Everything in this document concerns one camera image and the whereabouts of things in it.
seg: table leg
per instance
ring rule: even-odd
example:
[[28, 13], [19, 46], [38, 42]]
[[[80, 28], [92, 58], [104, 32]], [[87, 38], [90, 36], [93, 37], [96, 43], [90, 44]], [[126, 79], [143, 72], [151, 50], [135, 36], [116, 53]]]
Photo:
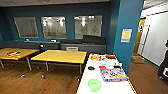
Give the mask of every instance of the table leg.
[[2, 63], [2, 60], [0, 59], [0, 62], [1, 62], [1, 66], [4, 68], [4, 65], [3, 65], [3, 63]]
[[29, 69], [32, 70], [28, 56], [26, 58], [27, 58], [27, 63], [29, 65]]
[[48, 67], [48, 62], [46, 61], [46, 67], [47, 67], [47, 71], [49, 70], [49, 67]]
[[81, 64], [80, 64], [80, 74], [82, 74]]

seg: blue wall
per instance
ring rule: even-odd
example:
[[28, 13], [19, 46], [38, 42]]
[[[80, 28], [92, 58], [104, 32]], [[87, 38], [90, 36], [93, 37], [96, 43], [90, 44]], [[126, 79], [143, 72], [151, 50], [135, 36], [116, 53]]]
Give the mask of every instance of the blue wall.
[[[107, 52], [114, 53], [128, 73], [142, 8], [143, 0], [110, 0], [105, 3], [9, 7], [4, 12], [13, 40], [17, 41], [25, 39], [18, 37], [14, 17], [35, 17], [39, 38], [30, 40], [49, 41], [50, 39], [43, 38], [40, 17], [65, 16], [67, 39], [75, 39], [74, 16], [102, 15], [102, 37], [107, 38]], [[129, 43], [120, 42], [123, 29], [133, 30]]]
[[[123, 63], [123, 68], [126, 73], [128, 73], [133, 47], [136, 40], [140, 13], [143, 8], [143, 1], [144, 0], [120, 0], [113, 53], [117, 56], [118, 60]], [[129, 43], [121, 43], [121, 34], [123, 29], [132, 29], [131, 40]]]
[[88, 3], [88, 4], [62, 4], [62, 5], [46, 5], [46, 6], [26, 6], [26, 7], [8, 7], [4, 11], [8, 20], [13, 40], [25, 41], [25, 38], [19, 38], [14, 17], [35, 17], [39, 38], [30, 39], [32, 41], [49, 41], [43, 38], [41, 26], [41, 17], [46, 16], [65, 16], [66, 18], [66, 34], [67, 39], [75, 39], [74, 16], [85, 15], [102, 15], [102, 36], [106, 37], [107, 23], [109, 16], [109, 2], [105, 3]]
[[5, 13], [3, 8], [0, 7], [0, 41], [10, 41], [12, 39], [13, 38], [7, 24]]
[[107, 32], [107, 50], [112, 54], [114, 50], [114, 42], [116, 36], [118, 14], [119, 14], [120, 0], [110, 1], [109, 27]]

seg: window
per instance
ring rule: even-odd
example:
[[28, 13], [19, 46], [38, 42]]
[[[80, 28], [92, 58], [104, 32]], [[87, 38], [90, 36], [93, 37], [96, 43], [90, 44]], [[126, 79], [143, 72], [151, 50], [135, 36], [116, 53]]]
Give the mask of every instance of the window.
[[38, 38], [38, 31], [34, 17], [15, 17], [16, 28], [21, 38]]
[[83, 35], [101, 36], [102, 16], [76, 16], [74, 20], [76, 39]]
[[45, 38], [66, 38], [65, 17], [42, 17]]

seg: paper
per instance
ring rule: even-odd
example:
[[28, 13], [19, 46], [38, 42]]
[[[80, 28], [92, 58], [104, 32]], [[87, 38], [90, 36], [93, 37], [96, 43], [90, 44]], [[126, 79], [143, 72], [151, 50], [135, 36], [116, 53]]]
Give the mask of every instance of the paper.
[[132, 34], [132, 29], [123, 29], [122, 36], [121, 36], [121, 42], [130, 42]]

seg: item on table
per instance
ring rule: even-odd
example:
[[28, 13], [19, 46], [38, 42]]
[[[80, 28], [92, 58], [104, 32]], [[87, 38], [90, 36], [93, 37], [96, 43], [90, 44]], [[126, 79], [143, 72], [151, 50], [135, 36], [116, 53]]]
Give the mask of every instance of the item on table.
[[94, 54], [93, 54], [90, 59], [91, 59], [91, 60], [100, 61], [100, 60], [101, 60], [101, 56], [99, 56], [99, 55], [94, 55]]
[[95, 68], [94, 67], [92, 67], [92, 66], [89, 66], [88, 67], [88, 70], [94, 70]]
[[101, 76], [104, 82], [120, 82], [127, 81], [129, 77], [123, 72], [122, 69], [100, 69]]
[[99, 66], [100, 69], [106, 69], [106, 66]]
[[97, 79], [90, 79], [88, 81], [88, 86], [92, 92], [97, 92], [102, 87], [102, 84]]
[[8, 57], [20, 57], [20, 52], [9, 52], [7, 53]]
[[106, 58], [108, 58], [108, 59], [116, 59], [116, 56], [115, 55], [106, 55]]

